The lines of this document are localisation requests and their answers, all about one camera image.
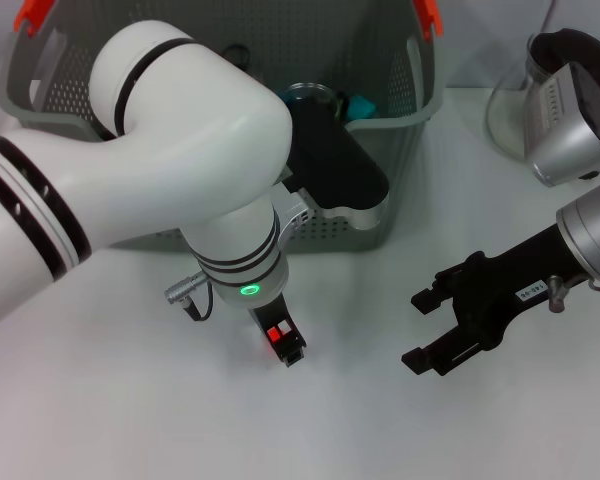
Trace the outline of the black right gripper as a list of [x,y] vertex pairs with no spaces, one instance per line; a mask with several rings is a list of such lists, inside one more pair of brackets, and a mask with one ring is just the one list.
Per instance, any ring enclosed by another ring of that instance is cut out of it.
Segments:
[[497,347],[509,323],[547,299],[546,293],[522,299],[518,293],[538,281],[579,275],[579,263],[557,225],[552,225],[508,251],[489,258],[471,254],[463,263],[436,275],[436,281],[411,298],[423,315],[452,300],[458,326],[426,347],[402,355],[416,375],[433,370],[444,376],[482,351]]

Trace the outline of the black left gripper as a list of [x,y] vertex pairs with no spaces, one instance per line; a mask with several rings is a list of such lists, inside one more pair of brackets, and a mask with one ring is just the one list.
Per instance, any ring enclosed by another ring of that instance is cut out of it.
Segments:
[[291,367],[304,358],[307,343],[291,318],[283,294],[249,313],[265,336],[269,336],[272,328],[279,329],[277,336],[285,335],[285,339],[270,340],[269,345],[286,367]]

